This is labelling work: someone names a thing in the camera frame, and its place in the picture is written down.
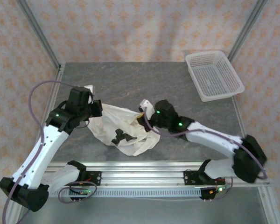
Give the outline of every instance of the metal frame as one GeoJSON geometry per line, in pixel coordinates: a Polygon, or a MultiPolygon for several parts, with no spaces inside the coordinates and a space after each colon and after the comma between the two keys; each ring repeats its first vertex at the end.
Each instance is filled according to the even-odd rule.
{"type": "Polygon", "coordinates": [[[52,50],[48,40],[46,39],[45,35],[42,32],[41,27],[39,26],[38,22],[36,21],[36,18],[34,17],[31,9],[29,8],[28,3],[26,0],[16,0],[19,7],[21,8],[22,12],[26,16],[26,19],[28,20],[31,28],[35,32],[38,40],[42,44],[43,48],[47,52],[52,64],[55,66],[56,69],[60,67],[60,63],[57,60],[57,57],[55,56],[54,51],[52,50]]]}
{"type": "MultiPolygon", "coordinates": [[[[50,47],[45,35],[43,34],[39,24],[33,16],[26,0],[16,0],[25,14],[29,24],[37,35],[42,46],[48,53],[53,65],[58,69],[56,80],[61,80],[64,70],[64,65],[60,65],[52,48],[50,47]]],[[[235,44],[233,45],[228,59],[230,62],[234,60],[239,52],[242,44],[252,29],[255,21],[257,20],[260,12],[265,6],[267,0],[258,0],[254,9],[252,10],[248,21],[242,28],[235,44]]],[[[53,109],[57,97],[59,84],[54,84],[50,98],[46,106],[42,123],[48,116],[49,112],[53,109]]],[[[245,135],[245,128],[240,117],[240,111],[236,99],[232,97],[232,101],[237,113],[239,125],[242,135],[245,135]]],[[[52,162],[48,166],[45,175],[55,172],[62,168],[65,162],[52,162]]],[[[101,170],[103,171],[103,179],[100,188],[136,188],[149,187],[149,188],[182,188],[184,187],[182,171],[186,169],[198,170],[201,162],[178,162],[178,161],[158,161],[158,162],[83,162],[88,170],[101,170]]],[[[248,184],[238,178],[234,178],[235,187],[258,187],[261,201],[265,210],[266,218],[269,224],[280,224],[280,214],[277,210],[276,201],[274,198],[273,190],[269,182],[257,180],[255,184],[248,184]]],[[[20,215],[22,206],[12,202],[9,206],[7,220],[9,224],[15,223],[20,215]]]]}

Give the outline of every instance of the orange patterned wallpaper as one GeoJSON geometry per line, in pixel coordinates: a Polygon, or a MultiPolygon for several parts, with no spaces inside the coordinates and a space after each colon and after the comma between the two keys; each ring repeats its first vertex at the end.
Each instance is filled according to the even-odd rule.
{"type": "Polygon", "coordinates": [[[280,0],[267,2],[233,66],[245,85],[241,117],[268,157],[280,209],[280,0]]]}
{"type": "Polygon", "coordinates": [[[256,0],[28,0],[57,59],[184,61],[229,52],[256,0]]]}
{"type": "MultiPolygon", "coordinates": [[[[30,89],[56,70],[15,0],[0,0],[0,180],[12,175],[31,151],[37,127],[27,106],[30,89]]],[[[51,86],[35,92],[33,108],[42,117],[51,86]]],[[[0,190],[0,223],[5,194],[0,190]]]]}

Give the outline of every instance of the mesh basket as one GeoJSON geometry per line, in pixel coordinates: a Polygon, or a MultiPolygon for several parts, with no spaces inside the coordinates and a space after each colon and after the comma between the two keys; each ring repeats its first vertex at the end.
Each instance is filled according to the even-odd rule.
{"type": "Polygon", "coordinates": [[[186,62],[203,102],[228,98],[245,90],[231,63],[220,50],[187,55],[186,62]]]}

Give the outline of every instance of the white cloth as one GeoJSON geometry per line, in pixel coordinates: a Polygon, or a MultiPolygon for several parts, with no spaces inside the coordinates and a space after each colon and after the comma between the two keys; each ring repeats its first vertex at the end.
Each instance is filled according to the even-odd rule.
{"type": "Polygon", "coordinates": [[[115,130],[117,129],[121,129],[132,137],[137,137],[137,139],[129,141],[123,139],[116,146],[121,152],[129,156],[137,156],[153,148],[159,142],[160,135],[152,131],[147,133],[144,127],[138,123],[137,117],[141,113],[108,104],[102,104],[102,107],[103,116],[90,118],[88,128],[105,145],[115,145],[111,141],[116,138],[115,130]]]}

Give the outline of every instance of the wallpaper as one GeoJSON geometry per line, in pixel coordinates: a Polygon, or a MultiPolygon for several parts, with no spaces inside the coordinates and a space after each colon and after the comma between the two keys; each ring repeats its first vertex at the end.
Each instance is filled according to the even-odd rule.
{"type": "MultiPolygon", "coordinates": [[[[24,162],[35,143],[37,126],[27,106],[30,89],[52,79],[56,70],[15,0],[0,0],[0,180],[11,176],[24,162]]],[[[39,119],[51,85],[33,96],[39,119]]],[[[0,223],[5,194],[0,189],[0,223]]]]}
{"type": "Polygon", "coordinates": [[[57,59],[184,61],[229,52],[256,0],[28,0],[57,59]]]}
{"type": "Polygon", "coordinates": [[[267,2],[233,66],[245,86],[241,117],[268,157],[280,209],[280,0],[267,2]]]}

